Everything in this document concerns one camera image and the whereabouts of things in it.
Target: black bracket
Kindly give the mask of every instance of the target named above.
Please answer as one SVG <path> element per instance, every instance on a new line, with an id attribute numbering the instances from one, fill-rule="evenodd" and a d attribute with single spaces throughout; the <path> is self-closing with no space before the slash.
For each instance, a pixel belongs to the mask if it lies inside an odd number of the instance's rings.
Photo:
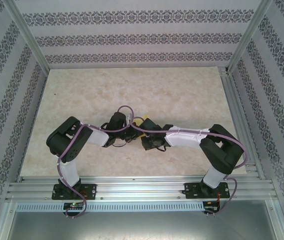
<path id="1" fill-rule="evenodd" d="M 227 182 L 221 182 L 217 188 L 211 188 L 210 191 L 203 191 L 200 182 L 187 182 L 184 184 L 186 199 L 216 199 L 220 194 L 221 199 L 229 199 L 230 191 Z"/>
<path id="2" fill-rule="evenodd" d="M 53 187 L 53 193 L 52 193 L 52 200 L 82 200 L 82 198 L 74 194 L 73 192 L 69 192 L 65 190 L 66 186 L 63 184 L 55 184 Z M 78 188 L 75 188 L 80 194 L 82 194 L 86 200 L 95 200 L 96 196 L 96 184 L 80 184 Z"/>

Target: black mounting plate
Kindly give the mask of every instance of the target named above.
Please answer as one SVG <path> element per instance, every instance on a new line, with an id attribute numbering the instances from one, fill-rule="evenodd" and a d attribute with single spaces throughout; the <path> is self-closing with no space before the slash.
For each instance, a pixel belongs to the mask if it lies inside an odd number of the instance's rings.
<path id="1" fill-rule="evenodd" d="M 220 194 L 221 199 L 229 199 L 230 192 L 227 182 L 221 182 L 216 189 L 207 195 L 201 190 L 200 182 L 187 182 L 184 184 L 185 190 L 182 191 L 185 194 L 186 199 L 216 199 L 217 194 Z"/>
<path id="2" fill-rule="evenodd" d="M 96 184 L 81 184 L 79 193 L 82 194 L 87 200 L 95 200 L 96 196 Z M 76 197 L 70 197 L 67 195 L 60 195 L 60 184 L 55 184 L 53 187 L 52 200 L 81 200 L 78 195 Z"/>

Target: patterned wallpaper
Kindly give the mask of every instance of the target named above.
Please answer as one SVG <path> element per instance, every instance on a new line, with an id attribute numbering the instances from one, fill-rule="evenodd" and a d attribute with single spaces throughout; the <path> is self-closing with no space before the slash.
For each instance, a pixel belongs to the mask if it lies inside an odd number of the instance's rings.
<path id="1" fill-rule="evenodd" d="M 17 0 L 50 67 L 226 67 L 260 0 Z"/>
<path id="2" fill-rule="evenodd" d="M 16 181 L 46 77 L 0 1 L 0 210 Z"/>
<path id="3" fill-rule="evenodd" d="M 284 0 L 272 2 L 232 72 L 263 170 L 284 210 Z"/>

